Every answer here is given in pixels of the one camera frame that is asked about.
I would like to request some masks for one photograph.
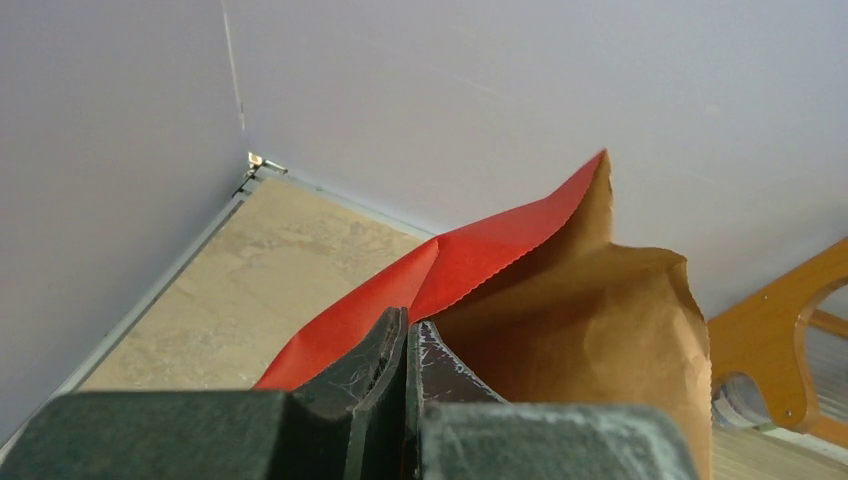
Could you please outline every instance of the orange wooden frame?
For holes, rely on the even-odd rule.
[[[846,284],[843,238],[710,321],[713,388],[748,375],[775,425],[848,448],[848,424],[821,415],[804,348],[808,325],[848,338],[848,320],[816,309]]]

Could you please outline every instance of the marble tile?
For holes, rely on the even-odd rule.
[[[421,243],[268,179],[81,387],[251,387],[307,321]],[[845,479],[845,466],[747,431],[717,431],[716,480]]]

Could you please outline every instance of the red paper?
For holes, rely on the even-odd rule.
[[[535,249],[571,218],[606,152],[547,197],[436,236],[307,323],[271,362],[256,388],[293,390],[357,345],[387,307],[409,322],[450,307]]]

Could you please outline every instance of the wall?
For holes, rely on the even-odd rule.
[[[0,4],[0,444],[237,188],[221,4]]]
[[[251,149],[432,231],[609,147],[708,315],[848,234],[848,3],[227,2]]]

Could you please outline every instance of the white wall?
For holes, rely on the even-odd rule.
[[[217,1],[0,3],[0,445],[238,186]]]
[[[848,234],[843,0],[227,2],[251,149],[433,231],[610,148],[708,315]]]

